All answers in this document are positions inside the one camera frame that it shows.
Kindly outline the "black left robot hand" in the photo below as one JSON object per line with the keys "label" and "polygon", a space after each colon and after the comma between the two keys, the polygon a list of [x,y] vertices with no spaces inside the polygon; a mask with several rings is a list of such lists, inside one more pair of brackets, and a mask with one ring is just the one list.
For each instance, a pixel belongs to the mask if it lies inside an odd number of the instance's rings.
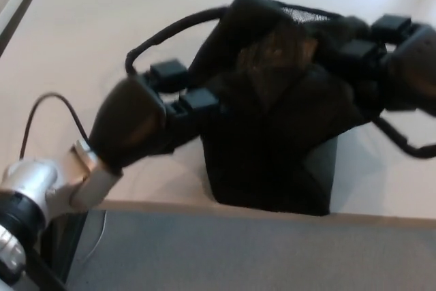
{"label": "black left robot hand", "polygon": [[177,60],[119,81],[97,111],[91,149],[120,172],[145,157],[173,153],[199,136],[220,115],[220,105],[208,89],[189,89],[190,82],[190,73]]}

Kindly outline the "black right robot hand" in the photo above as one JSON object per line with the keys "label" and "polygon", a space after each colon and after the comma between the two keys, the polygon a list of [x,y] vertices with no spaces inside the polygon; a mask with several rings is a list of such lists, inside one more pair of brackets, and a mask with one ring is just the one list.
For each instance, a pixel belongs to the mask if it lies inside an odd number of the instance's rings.
{"label": "black right robot hand", "polygon": [[405,16],[385,14],[367,38],[354,38],[339,50],[352,79],[373,80],[389,111],[421,110],[435,116],[435,28]]}

